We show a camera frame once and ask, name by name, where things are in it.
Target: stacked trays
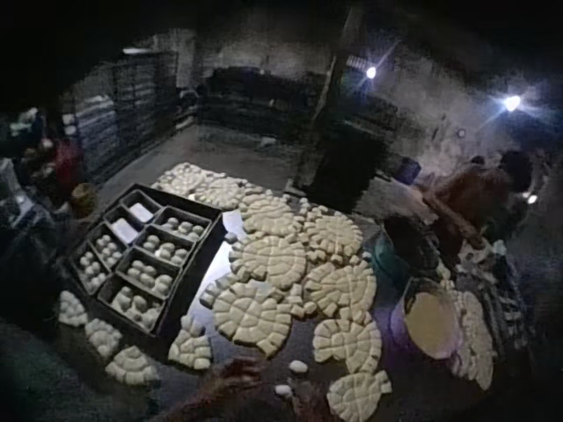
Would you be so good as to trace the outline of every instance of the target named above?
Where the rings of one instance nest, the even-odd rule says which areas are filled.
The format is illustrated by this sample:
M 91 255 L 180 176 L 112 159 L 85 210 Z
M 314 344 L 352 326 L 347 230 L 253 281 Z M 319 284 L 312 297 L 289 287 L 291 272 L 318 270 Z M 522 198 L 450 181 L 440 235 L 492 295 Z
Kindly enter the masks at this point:
M 174 313 L 186 311 L 224 231 L 215 208 L 133 186 L 94 224 L 69 263 L 91 301 L 154 338 L 171 302 Z M 174 301 L 178 290 L 182 297 Z

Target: ceiling light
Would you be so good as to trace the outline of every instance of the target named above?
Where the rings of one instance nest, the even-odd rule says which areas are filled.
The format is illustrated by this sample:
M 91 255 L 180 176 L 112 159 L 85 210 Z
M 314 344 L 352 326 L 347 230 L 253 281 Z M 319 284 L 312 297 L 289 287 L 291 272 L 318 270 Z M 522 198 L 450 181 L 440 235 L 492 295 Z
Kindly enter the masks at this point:
M 518 95 L 508 97 L 504 100 L 504 106 L 507 107 L 509 112 L 513 112 L 516 108 L 518 108 L 521 101 L 522 99 Z
M 366 75 L 369 79 L 376 77 L 377 70 L 373 66 L 366 71 Z

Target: shirtless man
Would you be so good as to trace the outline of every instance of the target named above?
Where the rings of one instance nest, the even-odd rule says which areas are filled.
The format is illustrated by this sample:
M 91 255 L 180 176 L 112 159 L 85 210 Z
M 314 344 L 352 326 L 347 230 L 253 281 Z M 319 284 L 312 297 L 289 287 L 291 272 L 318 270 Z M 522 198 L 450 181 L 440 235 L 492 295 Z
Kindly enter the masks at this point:
M 482 249 L 485 241 L 480 231 L 487 220 L 507 203 L 510 193 L 524 192 L 530 182 L 529 158 L 522 152 L 509 151 L 497 168 L 470 164 L 424 193 L 424 201 L 440 217 L 433 229 L 444 263 L 455 265 L 464 239 Z

